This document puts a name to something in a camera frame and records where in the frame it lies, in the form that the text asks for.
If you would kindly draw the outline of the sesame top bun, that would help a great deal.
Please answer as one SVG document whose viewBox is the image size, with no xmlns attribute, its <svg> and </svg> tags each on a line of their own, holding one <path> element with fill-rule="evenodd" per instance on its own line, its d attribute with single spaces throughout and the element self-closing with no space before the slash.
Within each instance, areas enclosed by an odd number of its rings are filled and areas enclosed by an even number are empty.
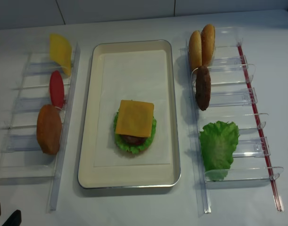
<svg viewBox="0 0 288 226">
<path fill-rule="evenodd" d="M 192 71 L 202 65 L 202 44 L 199 30 L 194 31 L 189 40 L 189 62 Z"/>
</svg>

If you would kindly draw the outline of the red tomato slice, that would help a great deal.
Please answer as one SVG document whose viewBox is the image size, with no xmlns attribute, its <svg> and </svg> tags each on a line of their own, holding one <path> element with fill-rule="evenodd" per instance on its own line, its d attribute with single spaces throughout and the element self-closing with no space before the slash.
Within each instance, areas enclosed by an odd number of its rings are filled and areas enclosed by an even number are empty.
<svg viewBox="0 0 288 226">
<path fill-rule="evenodd" d="M 51 74 L 49 81 L 49 94 L 53 106 L 62 108 L 64 105 L 64 84 L 58 70 Z"/>
</svg>

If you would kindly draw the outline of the green lettuce under patty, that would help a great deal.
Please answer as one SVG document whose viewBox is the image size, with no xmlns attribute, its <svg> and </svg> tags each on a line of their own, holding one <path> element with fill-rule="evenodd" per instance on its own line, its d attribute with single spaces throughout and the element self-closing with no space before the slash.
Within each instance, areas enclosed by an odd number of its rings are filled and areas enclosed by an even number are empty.
<svg viewBox="0 0 288 226">
<path fill-rule="evenodd" d="M 153 116 L 153 104 L 145 107 L 136 103 L 128 106 L 123 103 L 113 120 L 115 143 L 119 149 L 139 154 L 150 147 L 156 133 L 156 119 Z"/>
</svg>

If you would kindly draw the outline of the brown meat patty on burger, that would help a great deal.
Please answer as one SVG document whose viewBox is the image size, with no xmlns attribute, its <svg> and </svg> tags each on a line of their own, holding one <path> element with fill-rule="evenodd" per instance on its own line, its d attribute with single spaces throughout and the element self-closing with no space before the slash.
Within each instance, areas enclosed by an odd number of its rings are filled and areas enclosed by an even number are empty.
<svg viewBox="0 0 288 226">
<path fill-rule="evenodd" d="M 135 137 L 135 136 L 128 136 L 128 135 L 120 135 L 122 140 L 129 145 L 141 145 L 146 142 L 147 137 Z"/>
</svg>

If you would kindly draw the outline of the orange cheese slice on burger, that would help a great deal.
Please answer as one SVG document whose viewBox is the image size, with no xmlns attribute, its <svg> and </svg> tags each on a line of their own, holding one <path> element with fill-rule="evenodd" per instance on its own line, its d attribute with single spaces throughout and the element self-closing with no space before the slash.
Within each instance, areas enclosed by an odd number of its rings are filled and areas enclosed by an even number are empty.
<svg viewBox="0 0 288 226">
<path fill-rule="evenodd" d="M 153 118 L 153 103 L 122 100 L 119 106 L 115 133 L 135 137 L 150 137 Z"/>
</svg>

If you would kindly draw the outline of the yellow cheese slice in rack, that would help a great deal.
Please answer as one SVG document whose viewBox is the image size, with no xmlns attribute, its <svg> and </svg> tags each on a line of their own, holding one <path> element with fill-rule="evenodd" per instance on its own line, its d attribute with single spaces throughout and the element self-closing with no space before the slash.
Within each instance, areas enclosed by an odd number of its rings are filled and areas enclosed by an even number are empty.
<svg viewBox="0 0 288 226">
<path fill-rule="evenodd" d="M 71 76 L 72 46 L 62 35 L 52 33 L 49 36 L 49 57 L 59 64 L 65 75 Z"/>
</svg>

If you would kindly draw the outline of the green lettuce leaf in rack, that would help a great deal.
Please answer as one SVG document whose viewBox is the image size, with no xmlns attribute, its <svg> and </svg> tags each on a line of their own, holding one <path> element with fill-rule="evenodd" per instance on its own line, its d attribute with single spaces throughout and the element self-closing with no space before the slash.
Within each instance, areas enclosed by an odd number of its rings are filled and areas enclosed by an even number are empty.
<svg viewBox="0 0 288 226">
<path fill-rule="evenodd" d="M 211 122 L 199 133 L 199 141 L 207 177 L 212 181 L 223 180 L 239 143 L 238 126 L 234 122 Z"/>
</svg>

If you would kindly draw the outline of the brown meat patty in rack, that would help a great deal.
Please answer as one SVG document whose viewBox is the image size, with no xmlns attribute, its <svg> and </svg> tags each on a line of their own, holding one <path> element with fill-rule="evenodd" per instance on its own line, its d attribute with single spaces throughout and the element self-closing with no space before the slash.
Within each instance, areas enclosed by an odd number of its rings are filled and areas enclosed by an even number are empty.
<svg viewBox="0 0 288 226">
<path fill-rule="evenodd" d="M 205 111 L 209 107 L 211 97 L 211 78 L 208 68 L 204 65 L 197 69 L 195 87 L 197 105 L 200 110 Z"/>
</svg>

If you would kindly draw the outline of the clear acrylic left rack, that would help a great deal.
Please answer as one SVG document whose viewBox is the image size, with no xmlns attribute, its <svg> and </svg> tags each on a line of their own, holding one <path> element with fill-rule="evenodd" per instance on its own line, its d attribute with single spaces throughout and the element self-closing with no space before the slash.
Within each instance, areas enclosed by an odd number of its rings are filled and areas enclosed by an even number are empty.
<svg viewBox="0 0 288 226">
<path fill-rule="evenodd" d="M 49 58 L 49 48 L 27 53 L 26 63 L 12 88 L 15 97 L 7 115 L 0 123 L 0 183 L 30 184 L 50 182 L 48 211 L 55 211 L 62 168 L 66 151 L 71 113 L 73 108 L 80 47 L 73 46 L 71 76 Z M 60 149 L 56 155 L 43 153 L 37 139 L 37 118 L 44 105 L 51 104 L 49 81 L 54 71 L 61 73 L 64 83 L 64 104 L 58 109 L 62 122 Z"/>
</svg>

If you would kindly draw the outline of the clear acrylic rack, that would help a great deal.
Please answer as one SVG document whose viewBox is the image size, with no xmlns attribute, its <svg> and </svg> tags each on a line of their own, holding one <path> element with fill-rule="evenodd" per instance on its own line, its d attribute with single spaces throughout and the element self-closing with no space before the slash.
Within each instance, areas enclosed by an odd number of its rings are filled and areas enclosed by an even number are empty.
<svg viewBox="0 0 288 226">
<path fill-rule="evenodd" d="M 71 113 L 73 108 L 80 47 L 73 46 L 71 76 L 49 58 L 49 48 L 27 53 L 26 63 L 12 88 L 15 97 L 7 115 L 0 123 L 0 183 L 30 184 L 50 182 L 48 211 L 55 211 L 62 168 L 66 151 Z M 37 139 L 37 118 L 44 105 L 51 104 L 49 81 L 54 71 L 61 73 L 64 83 L 64 104 L 58 109 L 62 122 L 60 149 L 56 155 L 43 153 Z"/>
<path fill-rule="evenodd" d="M 259 113 L 257 97 L 252 86 L 255 65 L 247 62 L 242 40 L 236 27 L 215 30 L 215 49 L 209 72 L 212 92 L 209 107 L 201 111 L 195 100 L 194 72 L 189 65 L 189 48 L 181 49 L 186 65 L 187 116 L 189 119 L 189 155 L 193 160 L 195 190 L 199 214 L 211 212 L 209 190 L 258 187 L 270 184 L 278 211 L 283 211 L 276 180 L 283 172 L 270 162 L 267 137 L 263 133 L 266 113 Z M 201 134 L 218 122 L 236 125 L 238 144 L 233 163 L 228 169 L 207 170 L 202 158 Z"/>
</svg>

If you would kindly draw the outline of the orange breaded patty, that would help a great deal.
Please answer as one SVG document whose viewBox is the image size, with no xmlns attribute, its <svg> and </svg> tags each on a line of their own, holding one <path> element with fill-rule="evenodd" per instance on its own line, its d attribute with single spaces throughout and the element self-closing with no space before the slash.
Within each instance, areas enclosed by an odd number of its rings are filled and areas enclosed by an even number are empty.
<svg viewBox="0 0 288 226">
<path fill-rule="evenodd" d="M 57 108 L 44 105 L 38 114 L 36 138 L 43 153 L 56 155 L 60 148 L 62 123 Z"/>
</svg>

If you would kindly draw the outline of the cream metal tray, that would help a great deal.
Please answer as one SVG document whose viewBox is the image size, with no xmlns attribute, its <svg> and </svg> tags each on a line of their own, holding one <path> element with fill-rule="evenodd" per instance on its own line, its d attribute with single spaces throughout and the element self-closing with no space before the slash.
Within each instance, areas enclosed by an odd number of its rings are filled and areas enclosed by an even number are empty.
<svg viewBox="0 0 288 226">
<path fill-rule="evenodd" d="M 98 135 L 104 57 L 106 54 L 152 50 L 165 51 L 167 58 L 168 105 L 171 132 L 170 162 L 167 164 L 95 166 L 94 160 Z M 99 44 L 95 47 L 92 55 L 91 74 L 78 168 L 78 182 L 80 186 L 86 189 L 114 187 L 171 187 L 178 182 L 180 176 L 181 167 L 171 44 L 166 40 Z"/>
</svg>

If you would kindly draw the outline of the white paper liner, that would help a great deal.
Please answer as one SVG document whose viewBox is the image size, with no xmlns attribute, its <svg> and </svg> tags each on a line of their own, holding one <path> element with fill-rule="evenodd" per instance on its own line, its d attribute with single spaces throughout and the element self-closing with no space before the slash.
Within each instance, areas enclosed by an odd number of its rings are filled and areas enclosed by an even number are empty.
<svg viewBox="0 0 288 226">
<path fill-rule="evenodd" d="M 113 120 L 121 100 L 154 104 L 156 134 L 151 146 L 129 154 L 115 144 Z M 94 165 L 124 166 L 170 162 L 171 132 L 166 52 L 163 50 L 106 54 Z"/>
</svg>

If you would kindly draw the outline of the clear acrylic right rack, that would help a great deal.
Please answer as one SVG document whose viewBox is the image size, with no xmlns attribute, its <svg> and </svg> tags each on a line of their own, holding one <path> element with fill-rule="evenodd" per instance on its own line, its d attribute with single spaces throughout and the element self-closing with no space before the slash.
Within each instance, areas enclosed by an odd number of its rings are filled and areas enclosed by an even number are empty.
<svg viewBox="0 0 288 226">
<path fill-rule="evenodd" d="M 195 100 L 194 72 L 189 65 L 189 48 L 181 49 L 186 65 L 187 116 L 189 119 L 189 155 L 193 160 L 195 190 L 199 214 L 211 212 L 209 190 L 258 187 L 270 184 L 278 211 L 283 211 L 276 180 L 283 172 L 270 162 L 267 137 L 263 133 L 266 113 L 259 113 L 257 97 L 252 86 L 255 65 L 247 62 L 242 40 L 236 27 L 215 30 L 215 49 L 209 72 L 212 92 L 209 107 L 201 111 Z M 218 122 L 236 125 L 238 144 L 233 163 L 228 169 L 207 170 L 202 158 L 201 134 Z"/>
</svg>

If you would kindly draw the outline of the tan bun half in rack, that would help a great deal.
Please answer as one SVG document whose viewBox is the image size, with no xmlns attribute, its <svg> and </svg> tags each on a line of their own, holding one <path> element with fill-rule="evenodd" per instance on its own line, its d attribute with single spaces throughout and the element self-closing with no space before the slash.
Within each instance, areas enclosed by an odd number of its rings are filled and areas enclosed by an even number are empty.
<svg viewBox="0 0 288 226">
<path fill-rule="evenodd" d="M 202 44 L 202 65 L 209 66 L 214 52 L 215 45 L 215 27 L 207 24 L 201 32 Z"/>
</svg>

